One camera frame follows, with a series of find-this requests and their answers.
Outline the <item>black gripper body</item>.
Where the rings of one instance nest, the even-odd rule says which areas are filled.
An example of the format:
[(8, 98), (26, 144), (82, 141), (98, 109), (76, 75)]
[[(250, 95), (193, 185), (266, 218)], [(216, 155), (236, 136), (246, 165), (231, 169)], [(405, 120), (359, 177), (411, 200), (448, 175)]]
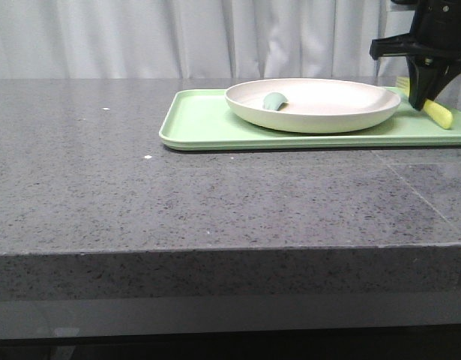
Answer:
[(461, 58), (461, 1), (396, 1), (413, 5), (411, 28), (405, 34), (374, 39), (370, 56), (429, 56), (444, 59)]

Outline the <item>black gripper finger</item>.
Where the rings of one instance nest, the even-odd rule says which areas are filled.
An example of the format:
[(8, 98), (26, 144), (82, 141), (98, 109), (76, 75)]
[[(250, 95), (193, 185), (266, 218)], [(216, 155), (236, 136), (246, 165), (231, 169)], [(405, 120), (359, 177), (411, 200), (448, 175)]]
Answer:
[(434, 101), (442, 90), (461, 74), (461, 58), (434, 59), (430, 67), (430, 85), (427, 99)]
[(422, 110), (429, 97), (435, 75), (432, 58), (417, 55), (406, 56), (409, 73), (409, 103), (416, 110)]

